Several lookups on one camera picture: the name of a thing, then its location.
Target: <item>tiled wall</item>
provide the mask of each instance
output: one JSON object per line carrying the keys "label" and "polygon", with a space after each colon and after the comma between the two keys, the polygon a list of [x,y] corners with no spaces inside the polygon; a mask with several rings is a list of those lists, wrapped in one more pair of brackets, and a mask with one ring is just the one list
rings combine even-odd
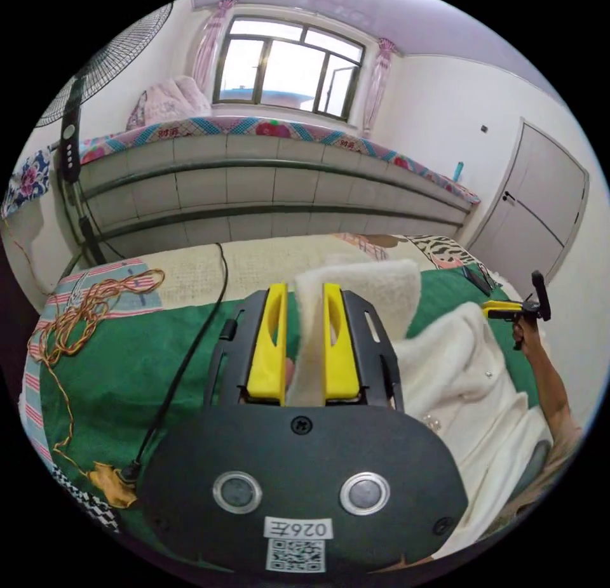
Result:
{"label": "tiled wall", "polygon": [[[382,160],[314,142],[255,135],[182,137],[147,144],[93,161],[81,170],[85,191],[125,175],[142,173],[173,163],[261,158],[323,163],[355,173],[367,173],[424,189],[452,204],[468,203],[446,190]],[[154,220],[164,215],[228,206],[269,204],[370,207],[417,213],[461,221],[466,214],[427,197],[348,175],[322,171],[250,167],[171,173],[99,194],[89,200],[91,212],[103,231]],[[113,239],[125,255],[176,249],[214,241],[331,232],[382,234],[446,234],[456,228],[420,220],[368,217],[334,213],[279,213],[193,220]]]}

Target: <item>power cord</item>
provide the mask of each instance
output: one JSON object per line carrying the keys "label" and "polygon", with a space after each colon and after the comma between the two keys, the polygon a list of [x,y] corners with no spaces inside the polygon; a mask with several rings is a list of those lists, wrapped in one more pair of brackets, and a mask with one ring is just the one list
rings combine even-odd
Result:
{"label": "power cord", "polygon": [[[101,231],[96,219],[93,217],[93,212],[91,211],[91,207],[89,207],[89,201],[87,201],[87,199],[85,199],[85,192],[83,191],[83,186],[81,185],[80,179],[77,180],[76,183],[78,184],[78,189],[81,191],[81,197],[83,197],[83,202],[85,203],[85,206],[87,207],[87,211],[89,212],[89,217],[91,218],[91,221],[93,222],[93,225],[95,226],[95,228],[97,230],[97,234],[101,237],[102,231]],[[112,250],[115,254],[117,254],[117,256],[120,259],[126,260],[125,256],[120,251],[116,251],[114,249],[114,247],[112,247],[112,245],[110,245],[110,243],[108,243],[108,241],[102,241],[102,243],[105,243],[108,246],[108,248],[110,250]]]}
{"label": "power cord", "polygon": [[140,475],[140,470],[142,469],[142,456],[143,456],[144,452],[146,451],[146,448],[147,448],[151,438],[154,436],[156,431],[161,427],[161,425],[163,423],[163,419],[165,418],[165,415],[167,414],[170,404],[172,403],[174,394],[176,393],[176,390],[178,389],[178,385],[180,384],[180,381],[182,380],[182,376],[184,375],[186,368],[188,367],[191,359],[193,358],[193,355],[194,355],[197,347],[199,346],[201,339],[203,338],[204,334],[208,331],[210,324],[212,323],[212,320],[214,319],[214,317],[216,316],[216,313],[218,313],[218,310],[220,309],[220,305],[222,303],[222,299],[224,298],[224,294],[227,290],[227,284],[229,282],[229,267],[227,266],[227,260],[224,257],[224,250],[222,249],[222,245],[220,243],[216,243],[216,245],[220,249],[220,257],[222,259],[222,263],[224,264],[224,281],[222,284],[222,289],[220,291],[220,295],[218,296],[218,299],[216,300],[216,303],[214,304],[214,307],[213,307],[211,313],[208,315],[208,318],[205,320],[205,322],[203,323],[203,326],[201,326],[201,329],[199,330],[199,332],[195,336],[193,342],[191,343],[190,349],[187,351],[187,354],[184,356],[184,359],[182,360],[182,363],[180,364],[180,367],[178,368],[178,371],[176,372],[176,374],[172,380],[172,383],[170,384],[170,387],[167,390],[167,393],[165,394],[165,399],[163,400],[161,406],[159,407],[159,410],[157,411],[157,414],[156,414],[155,418],[153,419],[150,428],[148,429],[146,435],[144,436],[144,440],[142,441],[142,445],[140,446],[140,450],[138,451],[136,458],[127,467],[125,467],[123,470],[121,470],[119,472],[121,479],[126,484],[135,484],[137,482],[138,477]]}

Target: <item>door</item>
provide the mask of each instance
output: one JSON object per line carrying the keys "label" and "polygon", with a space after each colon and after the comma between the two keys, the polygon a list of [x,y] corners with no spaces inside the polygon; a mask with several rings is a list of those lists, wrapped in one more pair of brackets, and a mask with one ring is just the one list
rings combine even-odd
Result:
{"label": "door", "polygon": [[532,271],[548,281],[584,209],[586,171],[552,139],[523,123],[508,179],[468,248],[524,298]]}

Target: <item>qr code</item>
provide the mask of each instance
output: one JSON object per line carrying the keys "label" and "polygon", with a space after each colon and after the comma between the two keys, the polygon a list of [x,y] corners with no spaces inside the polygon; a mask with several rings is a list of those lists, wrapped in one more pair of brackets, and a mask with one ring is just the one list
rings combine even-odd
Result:
{"label": "qr code", "polygon": [[324,540],[270,539],[267,571],[325,573]]}

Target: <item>label sticker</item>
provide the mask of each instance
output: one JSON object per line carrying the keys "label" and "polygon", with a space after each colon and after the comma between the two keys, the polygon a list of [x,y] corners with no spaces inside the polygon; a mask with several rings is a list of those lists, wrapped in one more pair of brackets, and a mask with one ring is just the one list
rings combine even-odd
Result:
{"label": "label sticker", "polygon": [[332,539],[332,518],[298,520],[266,516],[263,537],[305,541]]}
{"label": "label sticker", "polygon": [[270,539],[266,571],[325,573],[324,539]]}

